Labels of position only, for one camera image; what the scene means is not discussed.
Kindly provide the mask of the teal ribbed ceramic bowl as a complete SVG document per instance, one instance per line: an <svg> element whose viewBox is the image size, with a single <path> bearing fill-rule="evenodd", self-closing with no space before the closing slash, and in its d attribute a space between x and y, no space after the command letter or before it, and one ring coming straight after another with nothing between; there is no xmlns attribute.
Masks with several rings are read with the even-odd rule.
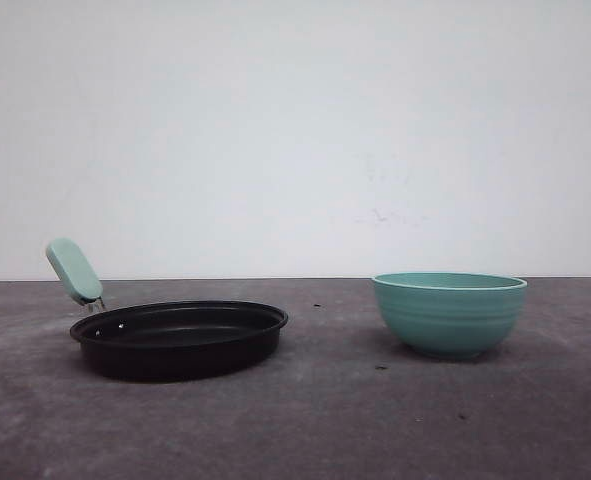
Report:
<svg viewBox="0 0 591 480"><path fill-rule="evenodd" d="M372 278L386 326L414 351L471 359L496 347L517 322L528 283L452 272L400 272Z"/></svg>

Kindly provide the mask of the black frying pan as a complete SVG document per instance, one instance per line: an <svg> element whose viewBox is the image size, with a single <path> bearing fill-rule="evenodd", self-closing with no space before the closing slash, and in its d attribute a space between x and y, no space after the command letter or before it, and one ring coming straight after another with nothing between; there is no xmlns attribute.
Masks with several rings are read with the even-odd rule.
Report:
<svg viewBox="0 0 591 480"><path fill-rule="evenodd" d="M247 301L194 300L101 309L69 330L85 364L113 379L202 379L253 367L278 348L287 313Z"/></svg>

